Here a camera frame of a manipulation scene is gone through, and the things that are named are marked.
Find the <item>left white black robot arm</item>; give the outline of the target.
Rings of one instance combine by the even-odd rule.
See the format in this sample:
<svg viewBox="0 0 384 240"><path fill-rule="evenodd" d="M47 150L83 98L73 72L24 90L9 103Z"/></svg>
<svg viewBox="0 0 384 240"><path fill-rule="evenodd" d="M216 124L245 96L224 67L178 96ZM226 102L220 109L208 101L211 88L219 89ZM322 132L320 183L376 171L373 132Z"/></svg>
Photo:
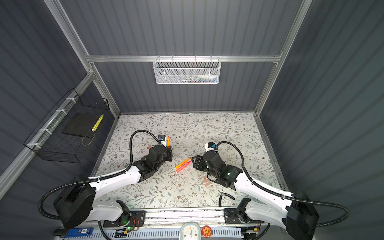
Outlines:
<svg viewBox="0 0 384 240"><path fill-rule="evenodd" d="M73 229L84 222L109 221L125 227L133 216L122 200L103 202L100 197L127 185L147 180L156 173L164 162L173 159L172 147L155 145L149 154L133 163L129 170L119 176L66 187L54 201L54 207L65 229Z"/></svg>

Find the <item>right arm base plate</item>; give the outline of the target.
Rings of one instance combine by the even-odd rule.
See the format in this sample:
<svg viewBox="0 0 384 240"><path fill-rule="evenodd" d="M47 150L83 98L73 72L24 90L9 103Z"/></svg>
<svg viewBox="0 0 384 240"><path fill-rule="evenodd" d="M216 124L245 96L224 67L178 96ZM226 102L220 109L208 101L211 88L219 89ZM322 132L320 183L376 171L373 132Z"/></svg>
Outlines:
<svg viewBox="0 0 384 240"><path fill-rule="evenodd" d="M238 216L238 212L236 208L224 208L224 219L225 223L227 225L235 225L235 224L254 224L254 225L260 225L264 224L264 221L258 221L258 220L241 220Z"/></svg>

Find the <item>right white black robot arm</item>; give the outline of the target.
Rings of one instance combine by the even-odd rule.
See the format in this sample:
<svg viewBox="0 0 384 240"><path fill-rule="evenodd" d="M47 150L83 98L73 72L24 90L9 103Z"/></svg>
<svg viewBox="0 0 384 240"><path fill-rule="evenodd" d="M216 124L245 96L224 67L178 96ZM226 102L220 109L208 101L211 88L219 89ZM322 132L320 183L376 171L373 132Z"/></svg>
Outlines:
<svg viewBox="0 0 384 240"><path fill-rule="evenodd" d="M294 203L283 197L277 197L268 191L284 194L264 183L266 190L258 188L257 180L248 178L246 173L235 166L226 165L217 151L210 150L202 156L192 157L193 167L215 178L214 183L246 194L236 209L236 217L242 223L261 221L278 226L295 240L311 240L314 236L319 214L309 204Z"/></svg>

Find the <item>translucent pink caps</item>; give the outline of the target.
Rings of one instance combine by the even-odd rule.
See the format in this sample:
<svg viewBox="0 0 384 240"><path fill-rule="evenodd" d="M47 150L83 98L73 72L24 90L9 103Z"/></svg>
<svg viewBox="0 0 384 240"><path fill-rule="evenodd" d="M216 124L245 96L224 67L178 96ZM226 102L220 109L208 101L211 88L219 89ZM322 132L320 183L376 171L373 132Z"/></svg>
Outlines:
<svg viewBox="0 0 384 240"><path fill-rule="evenodd" d="M205 185L206 188L208 188L211 185L211 181L208 180L207 177L204 177L204 185Z"/></svg>

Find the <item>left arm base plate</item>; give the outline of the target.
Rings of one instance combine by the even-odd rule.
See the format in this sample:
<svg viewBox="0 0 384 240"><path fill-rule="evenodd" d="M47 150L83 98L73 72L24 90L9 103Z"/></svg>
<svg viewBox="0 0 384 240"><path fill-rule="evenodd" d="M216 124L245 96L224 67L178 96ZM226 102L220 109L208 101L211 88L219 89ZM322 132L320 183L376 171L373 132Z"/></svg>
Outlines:
<svg viewBox="0 0 384 240"><path fill-rule="evenodd" d="M146 211L130 211L123 214L114 222L104 221L104 228L133 228L142 227L146 219Z"/></svg>

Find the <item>pink marker pen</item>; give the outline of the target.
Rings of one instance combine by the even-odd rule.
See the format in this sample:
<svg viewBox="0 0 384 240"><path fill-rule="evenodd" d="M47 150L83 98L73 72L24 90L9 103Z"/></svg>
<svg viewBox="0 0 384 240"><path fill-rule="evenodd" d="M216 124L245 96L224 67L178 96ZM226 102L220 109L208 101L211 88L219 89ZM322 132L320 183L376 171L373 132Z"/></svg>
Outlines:
<svg viewBox="0 0 384 240"><path fill-rule="evenodd" d="M192 161L189 161L187 163L185 163L184 165L182 165L181 167L179 167L176 172L179 173L181 172L183 169L185 169Z"/></svg>

